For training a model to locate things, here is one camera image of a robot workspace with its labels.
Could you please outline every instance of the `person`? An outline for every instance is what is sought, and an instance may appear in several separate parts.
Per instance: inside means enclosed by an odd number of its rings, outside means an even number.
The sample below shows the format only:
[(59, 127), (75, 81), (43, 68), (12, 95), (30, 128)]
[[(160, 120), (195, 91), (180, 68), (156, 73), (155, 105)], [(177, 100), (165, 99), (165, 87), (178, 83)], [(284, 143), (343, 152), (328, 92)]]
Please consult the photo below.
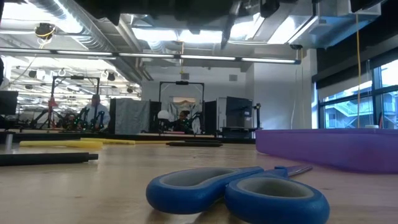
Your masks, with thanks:
[[(97, 116), (99, 112), (104, 111), (103, 124), (104, 126), (108, 125), (109, 121), (111, 120), (111, 116), (109, 115), (108, 109), (101, 104), (101, 98), (99, 95), (93, 95), (93, 97), (91, 98), (91, 104), (86, 106), (87, 109), (90, 109), (87, 114), (87, 122), (90, 124), (91, 121), (94, 119), (95, 106), (97, 106)], [(98, 129), (99, 126), (100, 126), (100, 117), (95, 123), (95, 128)]]
[(189, 111), (181, 111), (178, 120), (171, 122), (171, 126), (173, 127), (173, 131), (182, 131), (186, 134), (192, 132), (192, 127), (190, 126), (190, 122), (188, 120)]

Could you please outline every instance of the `scissors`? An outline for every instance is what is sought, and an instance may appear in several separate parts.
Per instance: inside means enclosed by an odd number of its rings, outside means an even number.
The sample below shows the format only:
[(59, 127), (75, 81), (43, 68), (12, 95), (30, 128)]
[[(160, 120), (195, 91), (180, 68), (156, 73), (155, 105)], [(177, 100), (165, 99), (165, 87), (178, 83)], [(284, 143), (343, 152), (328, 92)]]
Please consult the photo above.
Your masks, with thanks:
[(206, 167), (154, 178), (146, 197), (156, 210), (193, 214), (207, 210), (224, 197), (228, 210), (249, 223), (323, 224), (330, 207), (321, 192), (290, 180), (312, 166)]

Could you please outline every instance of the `purple plastic bin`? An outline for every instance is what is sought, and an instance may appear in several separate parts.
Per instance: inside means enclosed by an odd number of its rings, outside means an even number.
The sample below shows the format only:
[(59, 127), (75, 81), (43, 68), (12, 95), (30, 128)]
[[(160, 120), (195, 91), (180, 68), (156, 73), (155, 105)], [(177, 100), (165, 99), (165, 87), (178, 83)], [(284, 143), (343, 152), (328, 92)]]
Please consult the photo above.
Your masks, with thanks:
[(398, 130), (258, 130), (257, 151), (339, 169), (398, 173)]

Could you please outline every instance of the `gray partition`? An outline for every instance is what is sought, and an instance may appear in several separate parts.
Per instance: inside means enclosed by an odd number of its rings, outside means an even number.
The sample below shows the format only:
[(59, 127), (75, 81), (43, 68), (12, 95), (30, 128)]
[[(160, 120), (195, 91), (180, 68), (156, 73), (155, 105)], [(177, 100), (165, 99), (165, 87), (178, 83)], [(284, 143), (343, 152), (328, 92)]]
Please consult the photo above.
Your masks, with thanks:
[(115, 134), (139, 134), (149, 129), (149, 101), (116, 100)]

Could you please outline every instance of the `wooden table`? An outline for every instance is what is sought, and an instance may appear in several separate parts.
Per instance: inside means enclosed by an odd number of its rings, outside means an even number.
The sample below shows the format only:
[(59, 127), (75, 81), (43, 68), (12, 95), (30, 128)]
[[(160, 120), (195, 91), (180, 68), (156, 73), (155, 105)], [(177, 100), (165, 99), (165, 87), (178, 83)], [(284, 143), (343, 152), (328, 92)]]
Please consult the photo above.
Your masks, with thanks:
[[(59, 150), (21, 149), (20, 153), (33, 151)], [(0, 223), (243, 223), (222, 202), (195, 215), (157, 212), (146, 202), (146, 185), (158, 175), (194, 167), (257, 165), (270, 169), (297, 164), (257, 154), (253, 145), (196, 149), (105, 146), (99, 161), (87, 164), (0, 167)], [(331, 205), (328, 223), (398, 223), (398, 175), (355, 174), (315, 166), (294, 179), (326, 195)]]

